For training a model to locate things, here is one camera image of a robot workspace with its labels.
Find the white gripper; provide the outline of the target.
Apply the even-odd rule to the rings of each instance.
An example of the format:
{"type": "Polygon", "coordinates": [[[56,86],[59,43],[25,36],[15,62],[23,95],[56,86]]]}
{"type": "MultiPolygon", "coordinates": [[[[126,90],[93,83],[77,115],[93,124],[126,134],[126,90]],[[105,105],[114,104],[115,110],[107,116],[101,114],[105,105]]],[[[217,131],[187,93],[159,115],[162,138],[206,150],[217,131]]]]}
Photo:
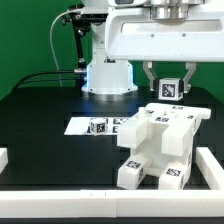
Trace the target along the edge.
{"type": "Polygon", "coordinates": [[[111,59],[144,61],[150,90],[158,90],[151,61],[187,62],[184,92],[197,62],[224,61],[224,0],[108,0],[105,51],[111,59]]]}

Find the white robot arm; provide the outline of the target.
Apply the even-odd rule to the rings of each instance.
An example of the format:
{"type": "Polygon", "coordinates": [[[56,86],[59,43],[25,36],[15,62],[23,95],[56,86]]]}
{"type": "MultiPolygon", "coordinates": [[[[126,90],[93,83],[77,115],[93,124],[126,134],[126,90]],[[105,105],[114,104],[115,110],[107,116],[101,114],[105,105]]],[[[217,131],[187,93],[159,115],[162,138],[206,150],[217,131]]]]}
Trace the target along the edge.
{"type": "Polygon", "coordinates": [[[135,91],[141,61],[161,100],[180,100],[200,62],[224,62],[224,0],[82,0],[93,29],[83,90],[101,98],[135,91]]]}

